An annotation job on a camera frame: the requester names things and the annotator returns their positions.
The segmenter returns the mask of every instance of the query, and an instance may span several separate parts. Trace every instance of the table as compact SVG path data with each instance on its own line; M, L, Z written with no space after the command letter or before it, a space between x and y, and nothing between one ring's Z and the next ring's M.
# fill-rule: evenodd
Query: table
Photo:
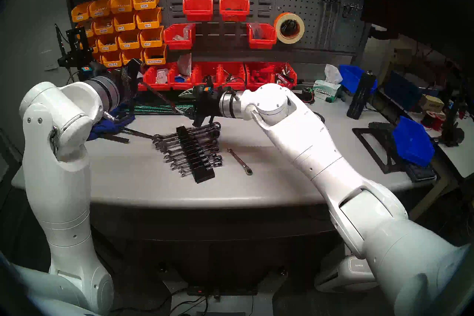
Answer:
M405 111L401 105L387 96L383 89L380 89L378 92L383 99L396 107L401 115L418 123L421 122L423 118L422 113ZM464 130L464 141L459 146L448 147L442 143L435 146L435 155L431 160L431 164L440 179L430 192L410 211L410 219L412 220L419 218L438 197L452 191L460 182L474 174L474 122L471 118L458 119L457 122L459 123L458 127ZM430 137L436 138L441 136L441 133L436 130L426 130Z

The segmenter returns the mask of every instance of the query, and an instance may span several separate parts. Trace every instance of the white wall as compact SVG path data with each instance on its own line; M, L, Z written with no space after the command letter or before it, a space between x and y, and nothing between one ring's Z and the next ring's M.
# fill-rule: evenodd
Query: white wall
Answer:
M24 137L18 108L23 96L39 82L62 86L69 76L64 68L44 71L61 57L54 23L64 35L71 28L66 0L0 0L0 125L20 151Z

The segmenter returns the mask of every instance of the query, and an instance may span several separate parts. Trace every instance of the wrench holder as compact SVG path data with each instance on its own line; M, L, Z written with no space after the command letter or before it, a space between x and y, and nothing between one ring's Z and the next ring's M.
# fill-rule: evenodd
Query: wrench holder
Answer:
M177 127L176 134L180 140L180 145L186 156L186 160L189 163L192 176L196 183L201 183L214 178L216 175L212 165L209 165L208 162L206 162L206 159L200 157L198 154L197 139L189 136L188 130L184 126Z

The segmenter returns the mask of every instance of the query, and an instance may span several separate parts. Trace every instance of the tape roll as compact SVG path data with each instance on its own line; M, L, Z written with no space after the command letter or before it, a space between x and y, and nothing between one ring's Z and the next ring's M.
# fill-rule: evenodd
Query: tape roll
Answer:
M298 42L304 34L304 22L296 14L282 13L273 23L277 38L285 44Z

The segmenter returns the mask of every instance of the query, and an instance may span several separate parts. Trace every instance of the plastic bag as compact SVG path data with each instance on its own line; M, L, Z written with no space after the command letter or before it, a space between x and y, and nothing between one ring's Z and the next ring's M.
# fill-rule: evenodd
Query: plastic bag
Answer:
M259 23L250 23L248 26L250 27L250 30L252 31L253 39L263 39L264 37L263 29Z

